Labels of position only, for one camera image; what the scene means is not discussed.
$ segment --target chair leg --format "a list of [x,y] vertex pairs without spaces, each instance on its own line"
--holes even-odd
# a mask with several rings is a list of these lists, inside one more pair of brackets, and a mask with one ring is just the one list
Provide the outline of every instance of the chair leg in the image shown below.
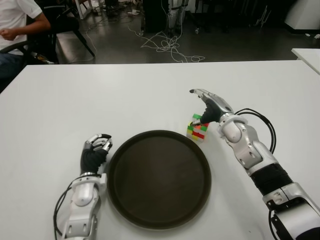
[[84,38],[84,36],[82,36],[82,34],[78,31],[78,30],[75,30],[73,31],[74,34],[78,37],[78,39],[82,42],[82,44],[85,46],[85,48],[89,51],[89,53],[92,55],[92,57],[95,57],[95,54],[94,52],[90,49],[90,47],[88,46],[87,44],[87,41],[86,39]]
[[57,34],[54,33],[52,35],[52,48],[54,52],[56,52],[56,44],[57,44]]

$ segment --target jeans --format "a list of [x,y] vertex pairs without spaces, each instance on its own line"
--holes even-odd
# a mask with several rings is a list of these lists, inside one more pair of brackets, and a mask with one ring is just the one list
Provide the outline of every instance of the jeans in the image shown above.
[[0,81],[13,79],[22,70],[23,56],[0,53]]

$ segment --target white cable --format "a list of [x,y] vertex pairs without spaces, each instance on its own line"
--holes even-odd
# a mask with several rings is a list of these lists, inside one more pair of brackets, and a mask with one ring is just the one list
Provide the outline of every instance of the white cable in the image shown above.
[[[166,20],[167,20],[167,25],[168,25],[169,18],[168,18],[168,15],[167,15],[164,7],[163,7],[162,0],[161,0],[161,8],[164,11],[164,14],[165,14]],[[180,32],[179,37],[173,36],[172,38],[169,38],[169,37],[167,37],[167,35],[164,32],[160,31],[157,34],[155,34],[154,36],[152,36],[151,38],[147,38],[147,37],[138,35],[137,32],[134,30],[131,30],[129,26],[128,26],[128,29],[129,29],[129,31],[135,33],[136,36],[143,38],[143,39],[146,39],[146,42],[140,48],[156,49],[156,51],[158,53],[170,52],[172,59],[177,63],[188,63],[188,59],[190,59],[191,62],[193,62],[193,63],[199,63],[200,61],[202,61],[206,58],[204,56],[198,56],[198,55],[186,56],[178,51],[178,48],[180,47],[180,45],[179,45],[179,43],[177,43],[177,41],[182,36],[182,24],[183,24],[182,17],[183,17],[183,13],[181,14],[181,32]],[[161,46],[158,46],[154,41],[152,41],[152,39],[155,37],[165,38],[165,40],[161,41]],[[180,55],[181,57],[184,58],[185,61],[176,60],[174,58],[173,54]]]
[[[122,18],[120,18],[120,19],[116,19],[115,21],[110,21],[109,19],[102,19],[102,20],[98,21],[97,23],[93,23],[93,24],[89,25],[88,30],[85,32],[85,34],[86,34],[86,36],[90,39],[91,44],[92,44],[92,46],[94,47],[94,50],[95,50],[95,51],[94,51],[94,55],[96,55],[96,53],[97,53],[98,50],[97,50],[96,46],[94,45],[94,42],[93,42],[92,38],[88,35],[88,33],[89,33],[91,30],[97,30],[98,27],[104,27],[104,26],[106,26],[106,25],[108,25],[108,24],[110,24],[110,23],[117,23],[119,20],[124,19],[124,18],[126,18],[126,17],[122,17]],[[92,61],[94,58],[95,58],[95,57],[93,56],[93,57],[91,57],[91,58],[88,59],[88,60],[72,61],[72,62],[69,62],[68,64],[76,64],[76,63],[89,62],[89,61]]]

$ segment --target black cable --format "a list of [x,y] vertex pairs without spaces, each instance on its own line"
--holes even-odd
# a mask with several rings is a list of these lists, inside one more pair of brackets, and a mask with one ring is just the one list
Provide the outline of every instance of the black cable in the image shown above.
[[270,134],[271,134],[271,146],[270,146],[269,150],[273,154],[275,152],[276,145],[277,145],[277,136],[276,136],[275,128],[272,125],[272,123],[270,122],[270,120],[268,118],[266,118],[264,115],[262,115],[261,113],[255,111],[251,108],[241,109],[241,110],[237,111],[235,114],[236,115],[244,115],[244,114],[254,115],[254,116],[260,118],[267,125],[267,127],[270,131]]
[[251,111],[251,112],[254,112],[258,115],[260,115],[266,122],[268,122],[268,124],[270,125],[270,127],[272,128],[272,131],[273,131],[273,135],[274,135],[274,149],[273,151],[275,151],[275,148],[276,148],[276,144],[277,144],[277,136],[276,136],[276,130],[274,128],[274,126],[272,125],[272,123],[269,121],[268,118],[266,118],[264,115],[262,115],[261,113],[251,109],[251,108],[244,108],[244,109],[241,109],[240,111],[237,111],[235,114],[239,113],[239,112],[242,112],[244,110],[248,110],[248,111]]
[[274,238],[275,240],[278,240],[278,238],[276,237],[276,234],[275,234],[275,232],[274,232],[274,229],[272,228],[272,224],[271,224],[271,213],[272,213],[272,211],[270,210],[270,211],[269,211],[269,214],[268,214],[269,228],[270,228],[270,231],[271,231],[271,234],[272,234],[273,238]]
[[59,197],[59,200],[57,201],[55,208],[54,208],[54,214],[53,214],[53,227],[54,227],[54,237],[55,240],[57,240],[57,232],[60,236],[62,236],[62,232],[59,230],[58,225],[57,225],[57,215],[58,215],[58,211],[61,208],[68,191],[71,189],[71,185],[75,180],[81,179],[81,178],[87,178],[87,177],[100,177],[100,174],[90,174],[90,175],[85,175],[85,176],[79,176],[77,178],[75,178],[70,184],[69,186],[66,188],[66,190],[62,193],[62,195]]

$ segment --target white shirt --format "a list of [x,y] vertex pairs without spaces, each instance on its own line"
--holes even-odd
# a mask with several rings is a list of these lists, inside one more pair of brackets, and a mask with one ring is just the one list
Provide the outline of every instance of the white shirt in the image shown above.
[[[24,27],[27,24],[27,15],[35,19],[41,13],[41,8],[34,0],[0,0],[0,30]],[[0,50],[26,40],[26,35],[19,35],[13,41],[5,40],[0,35]],[[22,55],[19,50],[10,53]]]

